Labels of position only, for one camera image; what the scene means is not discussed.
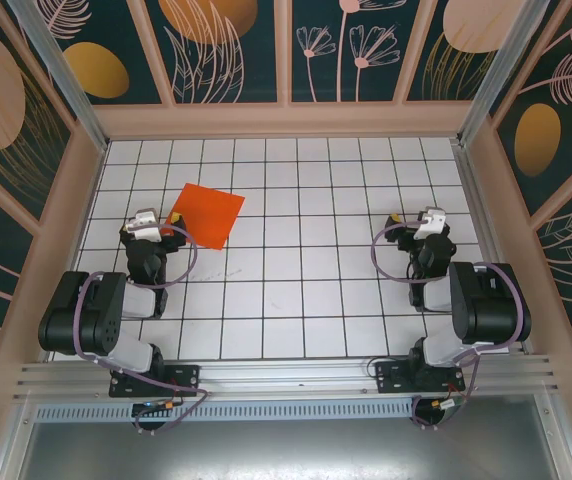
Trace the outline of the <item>orange square paper sheet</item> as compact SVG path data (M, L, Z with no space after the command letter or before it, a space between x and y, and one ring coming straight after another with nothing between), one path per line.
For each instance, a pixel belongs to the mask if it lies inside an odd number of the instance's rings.
M184 218L185 230L198 246L221 250L244 201L243 196L186 183L166 223L172 212L180 213Z

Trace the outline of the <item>grey metal sheet panel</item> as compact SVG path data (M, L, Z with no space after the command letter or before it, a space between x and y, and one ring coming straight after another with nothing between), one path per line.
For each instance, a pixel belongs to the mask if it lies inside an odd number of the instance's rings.
M26 412L0 480L572 480L563 417L534 397L487 397L437 429L406 418L42 423Z

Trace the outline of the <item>aluminium side rail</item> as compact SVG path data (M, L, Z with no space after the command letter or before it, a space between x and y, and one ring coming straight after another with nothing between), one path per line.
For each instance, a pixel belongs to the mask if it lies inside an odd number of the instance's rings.
M453 151L482 252L477 267L457 269L456 312L469 341L478 343L480 351L498 351L528 338L530 313L512 267L501 261L490 211L467 153L458 145Z

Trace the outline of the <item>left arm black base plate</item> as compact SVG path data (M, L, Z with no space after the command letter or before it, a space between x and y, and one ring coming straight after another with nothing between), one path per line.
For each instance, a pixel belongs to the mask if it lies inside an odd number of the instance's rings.
M164 365L153 367L145 376L165 384L195 389L199 386L199 369L197 365ZM161 398L173 396L175 392L111 371L108 395L110 398Z

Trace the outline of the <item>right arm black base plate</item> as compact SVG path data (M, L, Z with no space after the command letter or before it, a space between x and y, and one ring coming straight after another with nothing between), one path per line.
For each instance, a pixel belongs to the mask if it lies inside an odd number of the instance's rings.
M376 362L375 381L380 394L447 393L450 387L458 391L466 389L463 373L458 368L412 367L407 360Z

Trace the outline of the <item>aluminium corner post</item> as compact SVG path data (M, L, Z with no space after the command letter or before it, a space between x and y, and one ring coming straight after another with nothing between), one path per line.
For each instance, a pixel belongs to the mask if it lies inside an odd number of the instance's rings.
M75 112L93 144L104 154L107 137L87 95L81 88L55 38L44 23L32 0L8 0L18 22L59 85L64 97Z
M545 16L550 0L525 0L483 78L467 115L457 132L457 145L468 147L482 126L490 108L507 83L530 39Z

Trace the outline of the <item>long aluminium mounting rail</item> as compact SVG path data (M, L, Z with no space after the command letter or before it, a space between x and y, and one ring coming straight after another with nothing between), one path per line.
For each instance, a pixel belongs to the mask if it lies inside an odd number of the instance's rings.
M199 386L223 400L300 400L375 397L366 359L206 361ZM26 364L11 387L16 400L104 400L108 370L83 361ZM555 393L561 386L544 355L484 355L473 392L481 396Z

